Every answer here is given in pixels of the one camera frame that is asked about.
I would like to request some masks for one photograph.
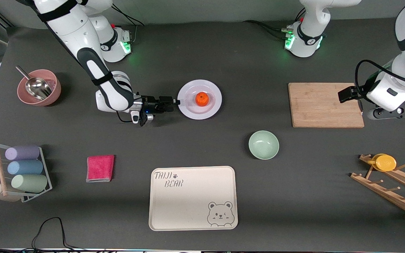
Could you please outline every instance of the tabletop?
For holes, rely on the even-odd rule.
[[[255,24],[139,27],[132,54],[108,64],[128,74],[135,92],[176,97],[187,82],[206,79],[223,94],[220,111],[207,120],[176,109],[144,127],[98,111],[90,78],[49,31],[11,28],[0,67],[0,143],[41,146],[54,188],[27,203],[0,201],[0,247],[28,247],[42,221],[59,216],[67,242],[82,248],[405,252],[405,212],[348,176],[367,169],[358,154],[386,153],[405,163],[405,118],[365,118],[362,129],[293,128],[288,97],[289,82],[353,82],[360,60],[394,58],[394,21],[332,21],[307,59]],[[16,65],[56,73],[59,100],[48,107],[19,101]],[[364,65],[361,82],[375,71]],[[258,130],[279,139],[275,158],[249,153],[247,140]],[[116,155],[114,179],[86,183],[87,157],[104,154]],[[224,165],[235,170],[235,229],[149,228],[155,168]],[[43,228],[37,246],[62,247],[58,223]]]

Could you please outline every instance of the bear drawing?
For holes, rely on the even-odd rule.
[[[231,226],[234,220],[232,203],[229,201],[223,205],[217,205],[215,202],[209,203],[209,216],[207,216],[207,221],[210,223],[210,227]]]

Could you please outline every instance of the metal ladle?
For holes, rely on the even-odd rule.
[[[27,79],[25,87],[26,91],[31,96],[42,101],[51,95],[52,90],[45,79],[41,77],[30,77],[20,66],[15,66],[15,68]]]

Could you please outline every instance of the green bowl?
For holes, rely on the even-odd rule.
[[[268,160],[278,153],[278,138],[269,131],[257,131],[249,138],[249,151],[261,160]]]

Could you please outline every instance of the folded towel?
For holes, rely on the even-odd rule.
[[[114,155],[98,155],[87,158],[87,183],[110,182],[114,169]]]

